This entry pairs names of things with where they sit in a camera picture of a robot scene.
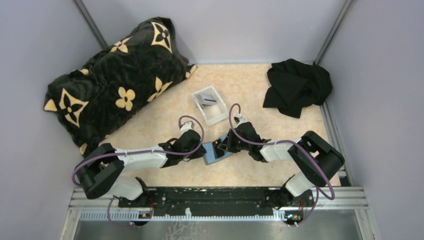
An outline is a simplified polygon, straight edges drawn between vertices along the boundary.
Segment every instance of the white plastic container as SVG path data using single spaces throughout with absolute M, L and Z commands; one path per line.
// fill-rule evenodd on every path
M 197 97 L 197 95 L 200 94 L 207 94 L 212 96 L 216 101 L 216 104 L 202 105 Z M 192 93 L 191 96 L 193 97 L 195 105 L 199 108 L 200 113 L 203 115 L 203 118 L 208 126 L 212 126 L 228 118 L 227 106 L 214 86 L 210 85 L 206 88 L 203 88 L 202 90 L 196 91 Z

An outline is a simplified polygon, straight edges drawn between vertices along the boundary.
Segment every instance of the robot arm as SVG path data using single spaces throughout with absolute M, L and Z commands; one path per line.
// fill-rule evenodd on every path
M 256 161 L 268 163 L 278 160 L 293 159 L 300 172 L 288 179 L 276 195 L 273 207 L 291 206 L 298 201 L 298 197 L 313 187 L 325 187 L 326 181 L 311 163 L 308 157 L 296 146 L 290 143 L 274 144 L 276 141 L 261 138 L 255 131 L 251 122 L 238 114 L 234 117 L 237 123 L 234 128 L 240 137 L 236 136 L 232 129 L 228 137 L 221 144 L 226 151 L 238 153 L 241 150 L 249 152 Z M 311 156 L 323 171 L 327 179 L 331 179 L 345 163 L 343 156 L 318 134 L 313 131 L 306 132 L 296 143 Z
M 149 190 L 143 180 L 121 174 L 145 168 L 170 167 L 185 158 L 202 157 L 205 153 L 203 146 L 190 155 L 169 154 L 188 153 L 200 144 L 201 137 L 193 128 L 192 121 L 186 122 L 180 127 L 180 138 L 173 138 L 150 148 L 132 150 L 132 154 L 125 149 L 114 148 L 110 143 L 102 144 L 76 167 L 83 165 L 75 175 L 86 197 L 96 199 L 110 194 L 130 201 L 145 201 Z M 99 156 L 103 157 L 85 164 Z
M 264 203 L 267 207 L 279 209 L 298 205 L 302 198 L 312 194 L 312 187 L 324 187 L 344 164 L 343 156 L 313 131 L 305 133 L 297 142 L 285 140 L 283 142 L 290 144 L 277 144 L 261 138 L 252 123 L 240 114 L 234 119 L 237 125 L 234 131 L 230 129 L 226 139 L 218 146 L 219 149 L 232 153 L 248 151 L 254 160 L 263 163 L 291 158 L 300 168 L 298 174 L 266 197 Z M 146 206 L 154 193 L 149 192 L 141 178 L 121 174 L 143 168 L 170 167 L 185 158 L 202 157 L 206 152 L 200 145 L 203 138 L 193 130 L 193 125 L 191 121 L 186 122 L 180 127 L 180 138 L 170 139 L 151 148 L 128 152 L 114 148 L 110 143 L 103 144 L 75 168 L 74 175 L 88 199 L 109 194 L 118 196 L 120 204 L 122 201 L 127 207 Z

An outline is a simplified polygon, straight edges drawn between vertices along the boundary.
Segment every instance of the white wall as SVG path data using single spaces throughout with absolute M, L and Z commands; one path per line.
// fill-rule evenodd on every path
M 0 239 L 59 238 L 81 155 L 44 95 L 99 50 L 71 0 L 2 1 Z
M 383 240 L 423 239 L 424 1 L 356 1 L 322 62 L 354 182 Z
M 83 0 L 109 45 L 152 17 L 171 18 L 194 63 L 313 61 L 345 0 Z

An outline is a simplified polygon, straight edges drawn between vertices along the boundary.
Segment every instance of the floral pattern pillow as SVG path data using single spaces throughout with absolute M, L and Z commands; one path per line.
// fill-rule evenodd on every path
M 50 83 L 44 110 L 57 115 L 87 156 L 137 111 L 189 78 L 196 66 L 188 63 L 177 50 L 171 20 L 151 18 L 81 70 Z

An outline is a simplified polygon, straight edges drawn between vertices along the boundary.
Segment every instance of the metal frame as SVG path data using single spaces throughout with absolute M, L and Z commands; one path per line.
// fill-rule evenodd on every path
M 270 190 L 277 190 L 280 187 L 270 187 Z M 328 187 L 322 190 L 330 195 Z M 358 228 L 361 231 L 364 240 L 372 240 L 372 228 L 367 226 L 368 202 L 362 187 L 334 187 L 335 199 L 328 200 L 324 197 L 318 199 L 315 211 L 328 210 L 355 210 L 361 217 L 361 223 Z M 79 221 L 107 221 L 107 208 L 111 202 L 111 195 L 104 195 L 97 199 L 87 199 L 82 188 L 75 188 L 66 214 L 63 225 L 61 240 L 73 240 Z M 110 216 L 114 222 L 128 221 L 282 221 L 284 211 L 296 211 L 298 207 L 282 207 L 274 210 L 270 216 L 192 216 L 191 212 L 186 212 L 182 216 L 153 216 L 150 219 L 140 219 L 138 216 L 142 213 L 148 213 L 148 207 L 120 208 L 118 200 L 114 200 L 110 207 Z
M 356 0 L 346 0 L 343 8 L 340 11 L 336 21 L 334 22 L 328 36 L 321 47 L 315 61 L 314 65 L 319 65 L 325 56 L 330 43 L 334 39 L 337 31 L 339 30 L 342 21 L 345 19 L 346 14 L 349 9 Z M 100 46 L 105 49 L 108 47 L 105 39 L 103 38 L 99 28 L 96 26 L 93 18 L 90 16 L 89 11 L 85 7 L 82 0 L 73 0 L 75 6 L 80 11 L 82 17 L 86 21 L 88 27 L 91 32 L 94 34 L 94 37 L 100 44 Z M 336 149 L 338 149 L 342 154 L 343 145 L 340 140 L 340 136 L 337 130 L 336 123 L 334 121 L 333 115 L 331 114 L 331 109 L 329 103 L 326 101 L 324 105 L 321 106 L 321 113 L 324 119 L 326 131 L 328 134 L 329 142 Z M 339 171 L 339 177 L 341 179 L 347 178 L 348 183 L 353 185 L 353 181 L 351 178 L 351 174 L 349 171 L 348 161 L 345 162 L 344 167 Z M 361 236 L 364 240 L 379 240 L 378 232 L 376 225 L 374 223 L 370 208 L 368 206 L 368 202 L 362 187 L 335 187 L 336 199 L 333 201 L 329 201 L 325 198 L 321 198 L 318 201 L 318 205 L 316 210 L 354 210 L 356 219 L 357 219 L 357 227 L 361 233 Z M 110 203 L 110 199 L 112 196 L 103 196 L 98 199 L 88 200 L 82 191 L 81 188 L 76 188 L 73 192 L 72 199 L 69 204 L 68 212 L 66 214 L 66 219 L 63 224 L 62 233 L 60 235 L 61 240 L 73 240 L 75 236 L 75 232 L 77 230 L 79 221 L 90 221 L 90 220 L 105 220 L 106 219 L 106 210 Z M 280 211 L 289 211 L 296 210 L 290 207 L 281 208 Z M 148 208 L 119 208 L 118 202 L 114 201 L 111 205 L 111 213 L 112 219 L 114 221 L 128 221 L 131 218 L 134 218 L 140 212 L 148 212 Z M 215 221 L 249 221 L 249 220 L 263 220 L 263 221 L 280 221 L 281 215 L 280 212 L 274 212 L 274 216 L 271 217 L 263 217 L 261 219 L 257 219 L 254 217 L 195 217 L 190 214 L 186 214 L 181 217 L 174 216 L 162 216 L 162 217 L 153 217 L 151 221 L 211 221 L 212 219 Z
M 88 25 L 88 28 L 93 33 L 98 44 L 100 44 L 102 49 L 107 48 L 108 44 L 106 43 L 105 38 L 100 33 L 99 28 L 96 26 L 96 23 L 94 22 L 92 16 L 90 15 L 83 1 L 82 0 L 72 0 L 72 1 L 75 3 L 76 8 L 81 13 L 82 17 L 84 18 L 85 22 Z

